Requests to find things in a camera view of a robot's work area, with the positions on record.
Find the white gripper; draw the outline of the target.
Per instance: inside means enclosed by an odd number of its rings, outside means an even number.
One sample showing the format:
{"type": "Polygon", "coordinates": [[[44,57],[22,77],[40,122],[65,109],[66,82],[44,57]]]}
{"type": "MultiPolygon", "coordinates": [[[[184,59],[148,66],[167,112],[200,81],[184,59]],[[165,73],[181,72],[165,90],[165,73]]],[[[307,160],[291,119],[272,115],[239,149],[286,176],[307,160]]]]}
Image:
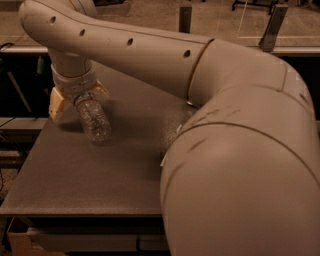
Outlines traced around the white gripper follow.
{"type": "Polygon", "coordinates": [[[94,83],[94,70],[92,68],[75,77],[64,76],[58,73],[54,67],[51,67],[51,70],[56,87],[52,89],[50,94],[49,116],[54,122],[57,122],[64,112],[73,105],[71,95],[79,95],[90,90],[90,93],[94,96],[110,96],[109,91],[99,80],[94,83]]]}

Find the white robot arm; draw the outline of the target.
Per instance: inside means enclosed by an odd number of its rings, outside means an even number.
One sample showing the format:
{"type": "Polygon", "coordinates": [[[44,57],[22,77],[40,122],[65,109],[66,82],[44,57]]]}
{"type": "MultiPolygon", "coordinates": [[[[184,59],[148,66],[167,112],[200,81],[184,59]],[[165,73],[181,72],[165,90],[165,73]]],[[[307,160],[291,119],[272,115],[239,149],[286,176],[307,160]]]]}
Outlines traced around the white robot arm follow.
{"type": "Polygon", "coordinates": [[[320,256],[319,140],[283,60],[223,40],[97,20],[89,1],[25,0],[22,26],[196,107],[163,160],[172,256],[320,256]]]}

